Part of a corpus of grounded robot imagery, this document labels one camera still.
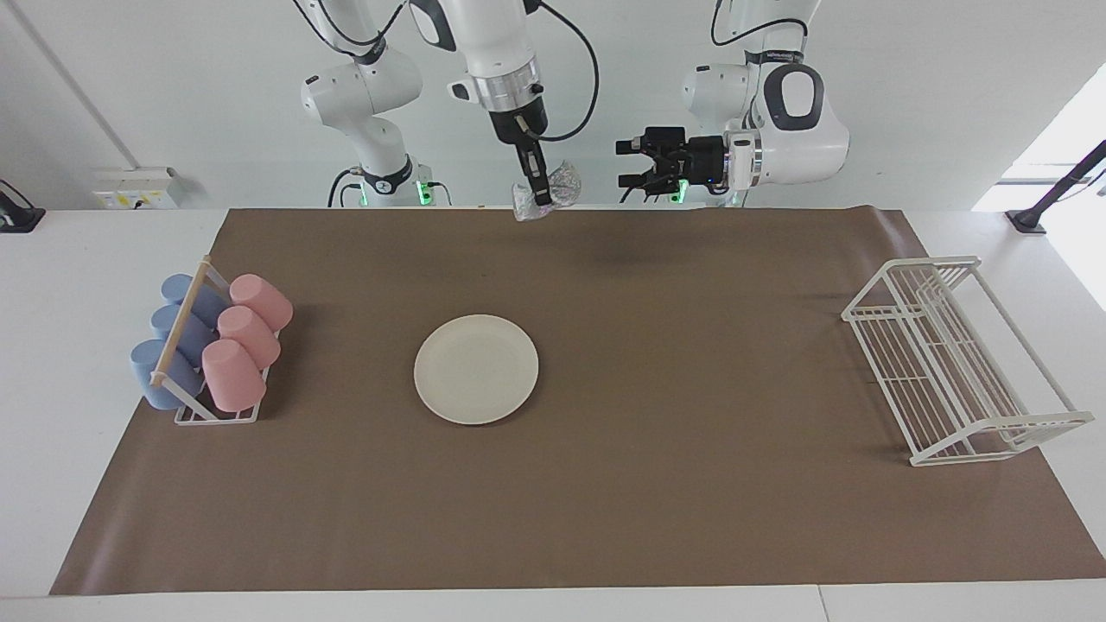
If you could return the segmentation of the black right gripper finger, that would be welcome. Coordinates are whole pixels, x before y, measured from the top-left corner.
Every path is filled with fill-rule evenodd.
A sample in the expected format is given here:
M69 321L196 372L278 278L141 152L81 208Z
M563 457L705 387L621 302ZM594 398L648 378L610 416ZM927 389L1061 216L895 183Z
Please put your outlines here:
M552 205L547 166L540 142L532 142L529 147L529 186L538 206Z
M526 178L534 204L541 204L541 147L540 144L517 144L520 167Z

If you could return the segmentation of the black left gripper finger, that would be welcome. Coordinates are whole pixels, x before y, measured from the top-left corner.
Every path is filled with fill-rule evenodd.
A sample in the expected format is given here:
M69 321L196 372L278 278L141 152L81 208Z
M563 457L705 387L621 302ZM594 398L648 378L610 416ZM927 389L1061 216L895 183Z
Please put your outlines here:
M670 201L684 201L688 182L675 174L646 172L620 175L619 186L624 189L620 194L620 201L628 200L633 191L641 191L645 200L648 200L649 197L655 197L656 200L660 200L660 197L667 197Z
M646 127L641 135L616 142L616 155L644 155L651 159L679 160L687 157L684 127Z

